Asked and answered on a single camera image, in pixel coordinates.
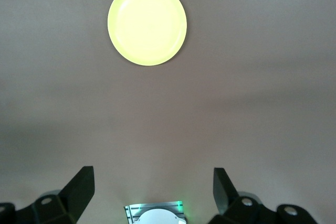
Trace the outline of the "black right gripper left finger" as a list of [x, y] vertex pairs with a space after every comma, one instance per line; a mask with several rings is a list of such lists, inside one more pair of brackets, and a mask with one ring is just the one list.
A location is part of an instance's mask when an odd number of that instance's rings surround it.
[[84, 166], [61, 191], [47, 193], [25, 208], [0, 202], [0, 224], [77, 224], [94, 193], [94, 169]]

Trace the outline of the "yellow plate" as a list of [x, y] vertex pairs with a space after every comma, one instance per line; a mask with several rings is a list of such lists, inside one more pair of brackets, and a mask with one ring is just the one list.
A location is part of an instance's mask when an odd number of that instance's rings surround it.
[[113, 0], [107, 28], [123, 58], [136, 65], [156, 66], [182, 48], [187, 18], [180, 0]]

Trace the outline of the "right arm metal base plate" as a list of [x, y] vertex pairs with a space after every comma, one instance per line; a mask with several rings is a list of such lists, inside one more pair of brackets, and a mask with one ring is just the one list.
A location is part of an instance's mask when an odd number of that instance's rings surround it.
[[124, 206], [129, 224], [187, 224], [181, 200]]

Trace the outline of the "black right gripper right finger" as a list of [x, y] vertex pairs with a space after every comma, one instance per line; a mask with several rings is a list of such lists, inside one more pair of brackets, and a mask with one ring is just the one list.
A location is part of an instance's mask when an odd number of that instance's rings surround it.
[[213, 196], [218, 209], [208, 224], [318, 224], [304, 208], [282, 204], [272, 211], [251, 196], [241, 196], [224, 168], [214, 168]]

